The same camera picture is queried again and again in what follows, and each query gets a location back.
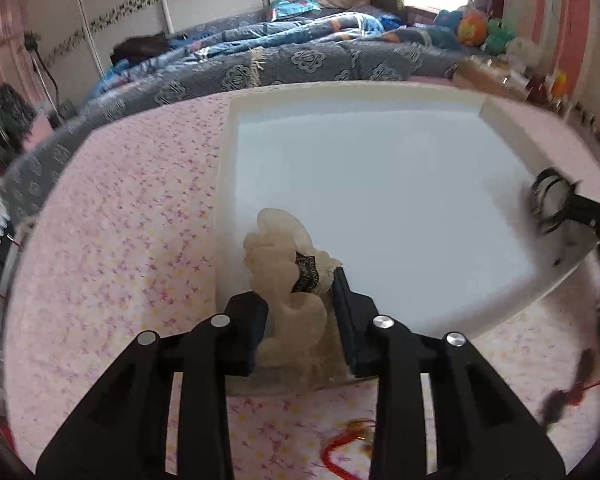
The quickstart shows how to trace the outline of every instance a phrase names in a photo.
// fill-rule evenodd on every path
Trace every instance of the metal rivet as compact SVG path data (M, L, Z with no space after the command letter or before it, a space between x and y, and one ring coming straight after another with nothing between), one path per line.
M227 326L231 323L231 318L227 316L227 314L216 314L211 318L211 325L216 328L222 328L223 326Z
M374 325L378 328L391 328L395 321L389 316L376 316L374 318Z
M155 341L155 332L151 332L151 330L145 330L138 336L138 342L142 346L150 345Z
M451 332L446 335L446 342L451 346L462 346L466 343L466 338L459 332Z

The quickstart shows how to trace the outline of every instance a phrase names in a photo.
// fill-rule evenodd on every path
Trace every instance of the red string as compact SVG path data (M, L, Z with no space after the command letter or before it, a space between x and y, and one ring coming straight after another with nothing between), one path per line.
M359 440L365 433L365 428L369 428L375 425L375 422L368 419L353 420L347 424L347 429L344 433L337 436L328 446L326 446L320 453L320 459L324 466L339 476L343 480L360 480L357 476L353 475L346 469L341 468L339 465L334 464L331 461L331 453L339 447L346 446L354 440Z

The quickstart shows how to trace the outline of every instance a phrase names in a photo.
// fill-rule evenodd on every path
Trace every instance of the black tag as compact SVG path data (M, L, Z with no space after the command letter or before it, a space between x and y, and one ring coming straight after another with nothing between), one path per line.
M296 265L300 269L300 277L291 292L311 292L320 281L318 269L315 268L315 256L304 256L296 252Z

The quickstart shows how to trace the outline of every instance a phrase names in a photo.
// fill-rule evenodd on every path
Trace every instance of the green plush toy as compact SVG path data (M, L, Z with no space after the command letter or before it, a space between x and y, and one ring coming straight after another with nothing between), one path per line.
M515 33L511 32L502 23L502 20L490 20L487 25L487 33L483 49L490 56L504 54L507 51L509 42L516 39Z

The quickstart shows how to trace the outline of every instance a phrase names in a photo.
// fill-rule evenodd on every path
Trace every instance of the table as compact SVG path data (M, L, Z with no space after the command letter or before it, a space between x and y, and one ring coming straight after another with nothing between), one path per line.
M307 86L333 84L378 83ZM215 312L214 194L229 104L244 92L283 88L216 94L115 122L93 132L62 174L23 257L7 320L8 412L30 468L140 331L188 331ZM541 110L498 103L583 181L581 192L600 200L600 168L571 130ZM474 340L533 414L551 390L571 386L581 351L597 348L599 296L600 269L589 256L554 292ZM227 403L238 480L333 479L320 446L347 420L374 416L376 384ZM171 419L170 472L175 428ZM567 468L599 434L600 387L550 431ZM354 444L336 457L366 475L368 459Z

